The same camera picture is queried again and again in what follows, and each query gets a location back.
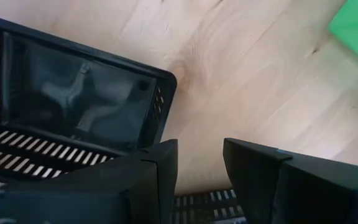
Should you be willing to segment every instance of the black plastic tray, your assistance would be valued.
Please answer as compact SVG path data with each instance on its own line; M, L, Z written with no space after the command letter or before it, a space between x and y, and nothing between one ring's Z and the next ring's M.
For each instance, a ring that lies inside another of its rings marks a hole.
M121 155L160 142L167 71L0 19L0 132Z

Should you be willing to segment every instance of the wooden floor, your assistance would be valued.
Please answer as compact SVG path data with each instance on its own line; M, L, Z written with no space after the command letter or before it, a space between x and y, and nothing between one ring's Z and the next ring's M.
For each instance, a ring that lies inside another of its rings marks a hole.
M0 17L173 72L177 192L229 185L223 139L358 165L358 56L345 0L0 0Z

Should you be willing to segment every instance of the light wood surface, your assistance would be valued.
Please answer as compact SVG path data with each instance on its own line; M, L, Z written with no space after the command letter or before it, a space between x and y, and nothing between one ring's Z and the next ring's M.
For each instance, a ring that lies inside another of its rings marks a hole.
M177 192L229 186L223 139L358 165L358 56L345 0L0 0L0 17L169 70Z

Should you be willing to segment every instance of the plastic crate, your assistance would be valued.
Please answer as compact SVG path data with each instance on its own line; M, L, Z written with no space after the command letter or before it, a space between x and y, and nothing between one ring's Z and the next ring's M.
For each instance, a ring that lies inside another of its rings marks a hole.
M160 142L176 86L170 72L0 19L1 152L28 138L27 152L55 143L48 153L63 145L66 156L75 147L94 156L149 147Z
M177 196L171 224L246 223L233 189Z

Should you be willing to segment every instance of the black plastic crate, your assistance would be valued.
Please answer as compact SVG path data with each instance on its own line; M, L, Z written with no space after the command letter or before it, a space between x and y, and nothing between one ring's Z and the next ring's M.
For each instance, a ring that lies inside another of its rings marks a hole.
M7 144L4 139L0 137L1 144ZM73 169L70 159L53 165L56 157L49 160L49 174L35 160L18 170L5 169L16 175L10 175L14 181L0 183L0 223L169 223L177 147L177 140L169 140L113 160L93 157L91 164L83 164L81 159L78 162L89 167L74 172L66 172ZM4 170L6 162L1 163ZM44 180L16 181L29 177Z
M246 223L233 189L175 197L171 224Z
M34 147L106 156L149 147L176 86L170 72L0 19L0 134L13 141L23 134L40 139Z

